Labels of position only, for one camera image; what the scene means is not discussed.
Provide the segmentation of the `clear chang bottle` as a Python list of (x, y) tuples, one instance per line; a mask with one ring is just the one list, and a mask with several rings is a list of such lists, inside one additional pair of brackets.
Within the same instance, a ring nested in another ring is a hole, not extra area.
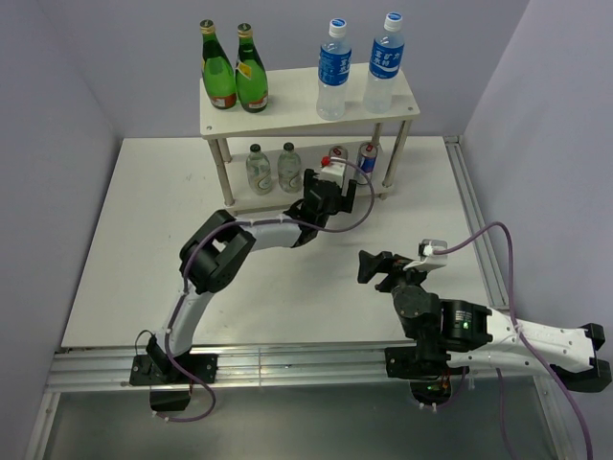
[(270, 193), (273, 185), (270, 161), (259, 144), (250, 146), (245, 166), (252, 191), (258, 196)]
[(291, 142), (284, 143), (284, 148), (277, 162), (278, 181), (286, 193), (298, 193), (302, 188), (302, 162)]

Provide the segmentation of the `red bull can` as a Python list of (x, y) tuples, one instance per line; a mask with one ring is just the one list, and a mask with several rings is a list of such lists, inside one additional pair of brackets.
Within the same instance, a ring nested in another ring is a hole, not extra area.
[(357, 154), (357, 165), (367, 176), (373, 174), (377, 156), (378, 145), (371, 142), (365, 142), (360, 145)]
[(341, 145), (332, 146), (325, 159), (322, 160), (323, 166), (345, 166), (348, 159), (348, 151)]

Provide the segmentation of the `red bull can front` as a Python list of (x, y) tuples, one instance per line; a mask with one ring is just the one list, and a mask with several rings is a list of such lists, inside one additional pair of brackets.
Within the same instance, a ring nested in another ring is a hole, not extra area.
[(360, 145), (357, 154), (357, 165), (367, 176), (373, 174), (377, 156), (378, 145), (371, 142), (365, 142)]

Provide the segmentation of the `small pocari sweat bottle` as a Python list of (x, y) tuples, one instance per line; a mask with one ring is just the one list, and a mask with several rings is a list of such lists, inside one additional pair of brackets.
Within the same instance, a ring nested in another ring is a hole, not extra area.
[(352, 61), (347, 29), (345, 19), (333, 18), (329, 23), (329, 35), (320, 46), (316, 110), (327, 121), (339, 120), (345, 113), (346, 87)]

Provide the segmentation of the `large pocari sweat bottle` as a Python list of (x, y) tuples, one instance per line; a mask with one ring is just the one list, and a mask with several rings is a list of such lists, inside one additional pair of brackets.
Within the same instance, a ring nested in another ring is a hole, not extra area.
[(363, 105), (374, 114), (385, 113), (392, 105), (392, 92), (405, 44), (402, 23), (401, 13), (388, 12), (382, 31), (373, 41)]

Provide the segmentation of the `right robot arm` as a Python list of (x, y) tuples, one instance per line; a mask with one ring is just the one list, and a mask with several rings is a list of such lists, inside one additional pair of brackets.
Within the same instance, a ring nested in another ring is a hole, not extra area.
[(422, 380), (498, 368), (555, 373), (567, 390), (579, 393), (599, 393), (612, 381), (609, 363), (597, 356), (605, 342), (598, 324), (563, 329), (513, 321), (499, 310), (426, 291), (427, 275), (447, 264), (439, 241), (424, 241), (416, 260), (389, 251), (360, 251), (358, 259), (358, 283), (383, 275), (375, 288), (391, 295), (403, 333), (414, 342), (385, 350), (390, 378)]

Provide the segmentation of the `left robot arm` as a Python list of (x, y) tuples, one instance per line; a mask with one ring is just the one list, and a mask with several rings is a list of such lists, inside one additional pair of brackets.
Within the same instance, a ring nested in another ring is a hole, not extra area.
[(352, 211), (357, 182), (344, 186), (345, 165), (305, 171), (303, 197), (276, 218), (239, 221), (224, 210), (214, 212), (179, 252), (183, 290), (164, 326), (153, 333), (131, 376), (153, 384), (198, 379), (202, 361), (190, 354), (195, 329), (216, 293), (236, 278), (255, 251), (296, 248), (326, 229), (329, 217)]

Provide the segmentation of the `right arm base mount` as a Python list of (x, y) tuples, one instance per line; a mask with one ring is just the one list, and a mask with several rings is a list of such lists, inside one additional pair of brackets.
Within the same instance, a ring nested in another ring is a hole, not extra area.
[(387, 377), (407, 380), (411, 404), (432, 414), (457, 399), (469, 374), (466, 366), (451, 368), (450, 354), (445, 350), (430, 352), (418, 345), (387, 347), (384, 357)]

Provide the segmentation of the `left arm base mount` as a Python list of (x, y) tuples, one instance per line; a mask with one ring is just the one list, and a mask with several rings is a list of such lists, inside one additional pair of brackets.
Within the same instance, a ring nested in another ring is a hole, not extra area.
[(218, 355), (216, 354), (186, 354), (176, 359), (189, 375), (177, 369), (167, 358), (162, 360), (164, 369), (160, 370), (149, 355), (138, 355), (133, 358), (128, 384), (132, 387), (157, 387), (187, 385), (187, 390), (149, 390), (149, 406), (158, 416), (164, 416), (171, 421), (181, 422), (172, 417), (173, 413), (184, 411), (192, 398), (196, 384), (204, 384), (204, 389), (210, 393), (211, 405), (199, 416), (184, 418), (184, 422), (201, 420), (209, 416), (216, 406), (216, 396), (210, 387), (215, 382)]

